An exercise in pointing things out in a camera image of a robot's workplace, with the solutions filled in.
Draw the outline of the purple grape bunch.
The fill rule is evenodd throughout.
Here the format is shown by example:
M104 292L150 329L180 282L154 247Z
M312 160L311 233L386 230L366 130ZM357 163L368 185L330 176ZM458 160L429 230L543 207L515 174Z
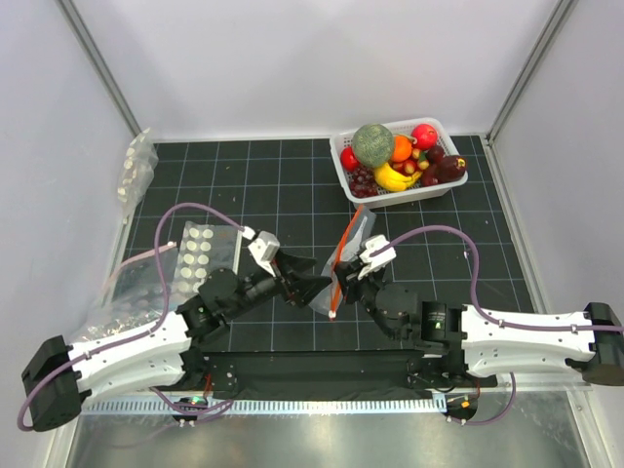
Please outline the purple grape bunch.
M350 174L349 189L356 198L369 198L377 195L378 185L370 168L360 166Z

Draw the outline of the orange fruit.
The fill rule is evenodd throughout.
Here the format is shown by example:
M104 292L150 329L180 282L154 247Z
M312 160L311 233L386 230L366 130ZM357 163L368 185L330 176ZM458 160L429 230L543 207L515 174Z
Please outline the orange fruit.
M391 156L391 162L403 163L412 155L412 142L404 135L394 135L394 151Z

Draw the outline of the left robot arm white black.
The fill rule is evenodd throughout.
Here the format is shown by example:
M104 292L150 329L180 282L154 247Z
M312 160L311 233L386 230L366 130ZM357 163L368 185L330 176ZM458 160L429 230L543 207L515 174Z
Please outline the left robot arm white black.
M209 271L195 295L158 320L116 336L70 344L46 339L21 373L25 401L18 428L45 432L70 422L83 406L150 387L195 390L207 376L202 346L234 319L275 296L308 305L332 280L309 274L313 258L279 252L267 270L241 278Z

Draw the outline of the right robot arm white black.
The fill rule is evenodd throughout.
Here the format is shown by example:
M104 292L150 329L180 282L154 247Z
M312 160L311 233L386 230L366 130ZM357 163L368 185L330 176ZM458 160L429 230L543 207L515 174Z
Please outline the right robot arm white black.
M564 314L512 313L422 300L360 260L338 263L335 274L346 301L361 304L384 335L439 357L448 385L537 372L577 372L602 386L623 383L623 329L604 303Z

